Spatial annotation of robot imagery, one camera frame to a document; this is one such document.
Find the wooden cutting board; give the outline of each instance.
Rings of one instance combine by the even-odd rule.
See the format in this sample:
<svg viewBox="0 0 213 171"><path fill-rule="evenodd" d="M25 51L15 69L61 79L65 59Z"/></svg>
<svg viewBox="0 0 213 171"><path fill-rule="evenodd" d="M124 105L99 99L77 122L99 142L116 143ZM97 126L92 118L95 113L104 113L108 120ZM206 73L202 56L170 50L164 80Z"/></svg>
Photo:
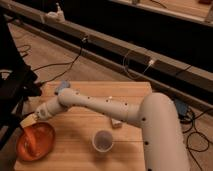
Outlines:
<svg viewBox="0 0 213 171"><path fill-rule="evenodd" d="M72 82L72 88L81 93L100 98L122 100L139 104L151 93L147 82ZM54 96L59 82L51 82L43 88L40 102ZM53 151L36 162L17 159L16 171L145 171L141 130L123 124L113 129L110 119L91 110L73 107L59 114L49 123L56 131ZM108 130L114 138L114 146L107 154L96 152L91 138L98 130Z"/></svg>

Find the cable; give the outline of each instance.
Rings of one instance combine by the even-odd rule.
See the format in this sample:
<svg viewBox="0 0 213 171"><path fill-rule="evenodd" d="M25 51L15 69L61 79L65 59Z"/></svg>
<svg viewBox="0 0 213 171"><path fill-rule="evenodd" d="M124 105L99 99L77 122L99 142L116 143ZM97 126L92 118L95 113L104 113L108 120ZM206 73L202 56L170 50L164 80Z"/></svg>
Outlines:
<svg viewBox="0 0 213 171"><path fill-rule="evenodd" d="M51 79L49 79L49 80L46 80L46 81L41 82L41 84L43 85L43 84L45 84L45 83L47 83L47 82L54 81L55 79L57 79L57 78L61 77L62 75L64 75L65 73L67 73L69 70L71 70L71 69L72 69L72 67L73 67L74 63L75 63L75 62L77 61L77 59L81 56L82 50L83 50L83 46L81 46L81 48L80 48L80 51L79 51L78 55L77 55L77 56L75 57L75 59L74 59L74 60L72 60L71 62L67 62L67 63L49 64L49 65L42 66L42 67L39 67L39 68L37 68L37 69L34 69L33 71L38 71L38 70L40 70L40 69L43 69L43 68L46 68L46 67L50 67L50 66L57 66L57 65L70 65L70 66L69 66L69 67L68 67L68 68L67 68L64 72L62 72L62 73L60 73L60 74L56 75L55 77L53 77L53 78L51 78Z"/></svg>
<svg viewBox="0 0 213 171"><path fill-rule="evenodd" d="M128 52L124 55L124 58L123 58L123 69L124 69L124 72L127 74L127 76L132 79L132 80L137 80L141 77L141 75L138 75L138 76L133 76L130 72L129 72L129 62L130 62L130 59L128 58L128 55L131 54L131 52L133 50L137 50L137 49L140 49L141 47L139 48L135 48L135 49L129 49ZM155 63L155 61L153 59L151 59L149 61L149 64L147 65L147 67L145 68L145 70L142 72L142 74L144 75L145 72Z"/></svg>
<svg viewBox="0 0 213 171"><path fill-rule="evenodd" d="M160 6L162 6L165 9L167 9L167 7L164 4L162 4L161 2L158 2L156 0L150 0L150 1L156 3L156 4L160 5Z"/></svg>
<svg viewBox="0 0 213 171"><path fill-rule="evenodd" d="M176 78L178 77L178 75L180 75L180 74L182 74L182 73L188 71L191 67L192 67L192 65L189 65L189 66L187 66L186 68L179 70L179 71L176 72L172 77L173 77L174 79L176 79ZM171 90L171 88L172 88L172 86L169 86L168 88L164 89L163 91L161 90L161 92L162 92L162 93L169 92L169 91Z"/></svg>
<svg viewBox="0 0 213 171"><path fill-rule="evenodd" d="M195 117L195 120L200 118L201 116L203 116L204 114L206 114L207 112L213 111L213 108L209 108L207 110L205 110L204 112L202 112L201 114L199 114L198 116Z"/></svg>
<svg viewBox="0 0 213 171"><path fill-rule="evenodd" d="M201 167L200 163L198 162L198 160L196 159L196 157L193 155L192 151L193 152L197 152L197 153L201 153L201 152L206 152L209 148L210 148L210 145L213 145L213 142L210 141L207 136L200 132L197 127L196 127L196 120L198 118L200 118L201 116L203 116L205 113L209 112L213 110L213 108L210 108L210 109L207 109L206 111L202 112L201 114L199 114L198 116L195 116L195 113L194 111L189 108L189 112L191 114L191 116L189 117L190 120L187 120L187 121L181 121L182 124L191 124L190 128L186 131L183 131L183 133L188 133L190 132L192 129L194 129L195 131L191 132L187 138L186 138L186 147L187 147L187 150L190 154L190 156L192 157L192 159L194 160L194 162L196 163L196 165L199 167L199 169L201 171L203 171L203 168ZM192 148L190 146L190 138L192 138L194 135L199 135L205 142L206 142L206 146L202 149L195 149L195 148Z"/></svg>

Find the small white object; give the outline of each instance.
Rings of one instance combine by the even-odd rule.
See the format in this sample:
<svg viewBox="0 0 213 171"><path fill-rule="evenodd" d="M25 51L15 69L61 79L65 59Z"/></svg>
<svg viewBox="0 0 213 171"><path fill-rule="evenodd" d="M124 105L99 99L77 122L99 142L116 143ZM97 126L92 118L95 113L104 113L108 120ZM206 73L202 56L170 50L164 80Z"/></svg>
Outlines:
<svg viewBox="0 0 213 171"><path fill-rule="evenodd" d="M111 118L111 123L113 128L121 128L122 122L116 119Z"/></svg>
<svg viewBox="0 0 213 171"><path fill-rule="evenodd" d="M106 153L113 147L113 137L109 131L100 130L92 138L92 145L100 153Z"/></svg>
<svg viewBox="0 0 213 171"><path fill-rule="evenodd" d="M59 3L56 3L56 6L57 6L58 20L60 22L64 22L65 21L64 12L61 10Z"/></svg>
<svg viewBox="0 0 213 171"><path fill-rule="evenodd" d="M148 66L154 65L156 62L156 59L150 59Z"/></svg>

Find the black chair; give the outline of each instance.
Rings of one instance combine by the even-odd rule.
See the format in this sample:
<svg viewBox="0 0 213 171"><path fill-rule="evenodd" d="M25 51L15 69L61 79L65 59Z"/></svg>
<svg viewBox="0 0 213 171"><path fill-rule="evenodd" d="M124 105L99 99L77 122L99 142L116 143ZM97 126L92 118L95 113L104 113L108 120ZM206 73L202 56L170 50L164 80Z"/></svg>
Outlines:
<svg viewBox="0 0 213 171"><path fill-rule="evenodd" d="M9 70L10 74L7 78L0 74L0 131L3 126L8 127L0 138L0 150L20 126L24 101L30 96L41 95L40 88L34 83L37 76L20 56L0 8L1 69Z"/></svg>

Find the floor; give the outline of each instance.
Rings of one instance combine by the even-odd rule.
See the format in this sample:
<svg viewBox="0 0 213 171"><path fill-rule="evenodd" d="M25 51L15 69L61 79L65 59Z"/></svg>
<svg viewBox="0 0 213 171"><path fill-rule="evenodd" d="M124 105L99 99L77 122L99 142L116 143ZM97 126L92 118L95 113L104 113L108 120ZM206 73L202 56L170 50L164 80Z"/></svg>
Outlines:
<svg viewBox="0 0 213 171"><path fill-rule="evenodd" d="M69 62L75 58L77 54L64 49L52 42L49 42L37 35L34 35L26 30L23 30L20 27L10 24L11 33L14 37L17 47L29 44L31 49L28 51L29 55L24 58L25 62L29 64L32 69L49 64L49 63L58 63L58 62ZM55 66L42 69L36 74L39 76L40 81L45 81L53 78L55 75L63 72L67 67L66 66ZM131 81L128 77L121 75L112 71L109 68L106 68L102 65L99 65L91 60L88 60L81 56L73 68L67 72L62 77L57 80L73 80L73 81ZM213 141L213 118L204 115L199 120L196 121L196 126L200 132L205 133L205 135ZM15 153L15 143L16 139L19 136L20 131L17 130L14 135L11 137L10 141L0 152L0 170L1 171L12 171L13 166L16 160ZM190 144L193 148L203 149L205 148L206 142L199 137L194 135L190 139ZM203 153L193 152L196 159L199 161L204 171L213 170L213 148L210 146L209 150ZM189 157L191 170L199 171L191 156Z"/></svg>

